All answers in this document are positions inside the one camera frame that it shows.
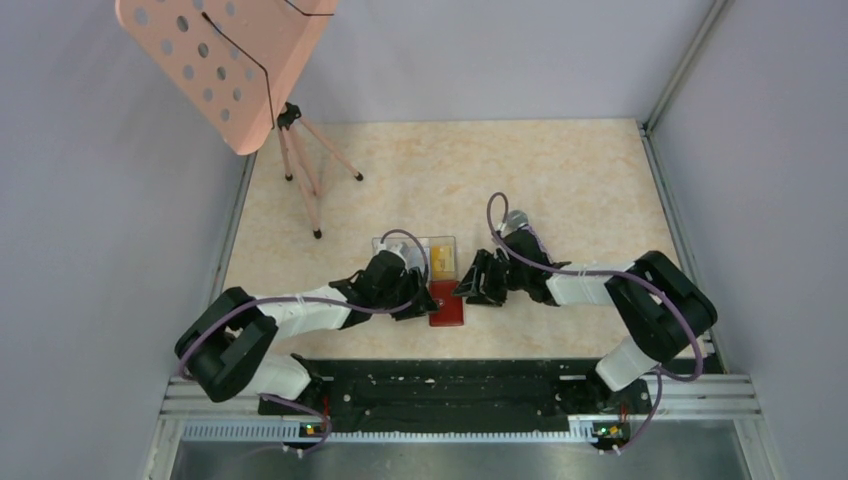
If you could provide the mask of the red leather card holder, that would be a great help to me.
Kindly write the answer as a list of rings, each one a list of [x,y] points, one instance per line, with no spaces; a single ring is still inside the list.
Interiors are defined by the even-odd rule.
[[[430,284],[430,295],[438,306],[438,310],[429,315],[430,327],[446,328],[464,325],[463,300],[453,295],[458,286],[457,280],[434,281]]]

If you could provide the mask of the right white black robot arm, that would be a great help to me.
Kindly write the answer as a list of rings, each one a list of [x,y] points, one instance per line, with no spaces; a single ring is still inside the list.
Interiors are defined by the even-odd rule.
[[[528,227],[499,238],[498,249],[476,252],[453,290],[467,304],[502,306],[523,291],[551,307],[612,306],[627,336],[587,373],[579,392],[600,412],[612,412],[627,387],[674,359],[717,321],[713,303],[663,253],[649,251],[620,267],[553,262]]]

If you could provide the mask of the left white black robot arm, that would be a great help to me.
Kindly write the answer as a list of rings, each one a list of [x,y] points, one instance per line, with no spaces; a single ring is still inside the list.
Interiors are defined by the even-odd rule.
[[[276,344],[314,331],[340,331],[388,315],[396,321],[436,312],[425,272],[383,250],[350,277],[301,294],[255,297],[241,287],[223,291],[176,342],[178,372],[210,401],[241,393],[270,394],[297,413],[319,404],[317,374]]]

